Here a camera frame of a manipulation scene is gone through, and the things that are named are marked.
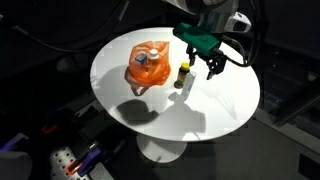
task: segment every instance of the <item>table top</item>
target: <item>table top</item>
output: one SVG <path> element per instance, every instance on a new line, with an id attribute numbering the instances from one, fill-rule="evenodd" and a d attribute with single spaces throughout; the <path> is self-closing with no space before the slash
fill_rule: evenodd
<path id="1" fill-rule="evenodd" d="M 132 47 L 146 41 L 169 41 L 171 73 L 162 86 L 153 86 L 135 96 L 124 79 Z M 230 62 L 224 72 L 206 80 L 208 67 L 197 57 L 192 71 L 197 76 L 186 101 L 174 88 L 182 62 L 189 62 L 187 44 L 172 34 L 172 28 L 149 28 L 124 34 L 108 43 L 94 59 L 90 79 L 94 94 L 108 113 L 128 128 L 159 139 L 202 141 L 226 135 L 255 112 L 260 87 L 251 67 Z M 242 56 L 222 43 L 230 58 L 242 62 Z"/>

